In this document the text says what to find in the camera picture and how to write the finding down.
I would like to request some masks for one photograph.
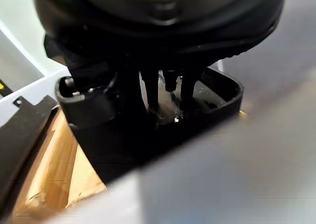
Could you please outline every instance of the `black plastic part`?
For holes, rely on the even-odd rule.
[[[39,138],[56,101],[46,96],[33,106],[23,97],[14,101],[19,110],[0,128],[0,217],[10,213],[23,184],[20,173]]]
[[[203,68],[197,70],[183,70],[182,86],[181,86],[181,99],[184,101],[190,100],[193,97],[194,85],[201,78]]]
[[[71,125],[71,129],[101,180],[108,183],[133,168],[158,159],[205,129],[238,114],[243,95],[243,87],[239,82],[209,68],[205,69],[200,81],[225,99],[226,103],[209,113],[190,114],[178,123],[168,125],[155,124],[149,114],[137,111],[138,107],[129,108],[128,101],[127,108],[112,119],[94,123],[86,115],[94,112],[86,111],[77,101],[73,102],[72,98],[60,100],[59,95],[62,93],[58,91],[59,84],[56,86],[56,95],[67,121],[70,124],[73,121],[85,124],[84,127]],[[98,107],[98,100],[99,96],[89,98],[89,103],[83,105],[88,106],[89,110]]]
[[[163,71],[163,77],[165,80],[165,89],[167,92],[172,92],[176,90],[178,76],[179,76],[179,71],[176,71],[176,70]]]
[[[121,19],[158,26],[189,22],[224,8],[234,0],[87,0]]]
[[[70,127],[86,128],[91,124],[106,123],[116,116],[115,108],[102,90],[73,97],[65,85],[68,78],[71,77],[63,77],[57,82],[56,95]]]
[[[283,7],[283,0],[236,0],[196,21],[158,27],[118,19],[86,0],[35,3],[46,33],[70,51],[95,58],[110,47],[142,59],[146,68],[168,70],[198,52],[208,55],[207,67],[247,51],[272,33]]]

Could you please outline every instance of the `wooden surface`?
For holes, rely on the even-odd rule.
[[[19,194],[12,222],[40,222],[105,190],[58,112]]]

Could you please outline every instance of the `gray surface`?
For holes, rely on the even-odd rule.
[[[316,66],[316,0],[286,0],[280,24],[269,38],[223,62],[225,72],[245,86],[246,112],[282,94]]]
[[[0,78],[16,91],[43,75],[22,55],[0,31]]]
[[[0,126],[4,125],[16,112],[17,107],[13,102],[19,96],[23,96],[33,105],[39,103],[46,95],[53,99],[55,96],[55,84],[58,79],[64,76],[69,76],[67,67],[62,67],[60,70],[50,74],[49,76],[42,77],[34,83],[31,83],[18,91],[0,100]]]
[[[315,223],[315,107],[314,84],[304,83],[143,171],[143,223]]]

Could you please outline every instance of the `white wall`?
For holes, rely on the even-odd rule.
[[[0,31],[0,78],[16,91],[40,79],[43,74]]]
[[[0,31],[43,75],[64,67],[46,57],[44,29],[36,15],[33,0],[0,0]]]

